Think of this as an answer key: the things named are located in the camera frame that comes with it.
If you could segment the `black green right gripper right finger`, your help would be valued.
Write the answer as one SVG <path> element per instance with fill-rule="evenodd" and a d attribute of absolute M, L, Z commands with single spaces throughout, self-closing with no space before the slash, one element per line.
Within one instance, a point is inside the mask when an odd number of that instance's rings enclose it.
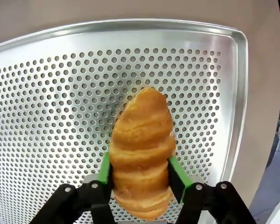
<path fill-rule="evenodd" d="M 244 201 L 228 182 L 212 187 L 195 182 L 184 172 L 175 157 L 168 159 L 169 185 L 178 203 L 183 203 L 177 224 L 197 224 L 201 212 L 207 210 L 217 224 L 254 224 Z"/>

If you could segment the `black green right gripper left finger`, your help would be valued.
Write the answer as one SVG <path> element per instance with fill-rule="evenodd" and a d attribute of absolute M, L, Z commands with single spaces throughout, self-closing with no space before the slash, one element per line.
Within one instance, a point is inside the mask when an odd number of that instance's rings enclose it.
<path fill-rule="evenodd" d="M 86 176 L 79 188 L 66 183 L 60 185 L 31 223 L 72 224 L 89 211 L 93 223 L 113 224 L 109 206 L 112 188 L 112 166 L 109 153 L 105 153 L 99 173 Z"/>

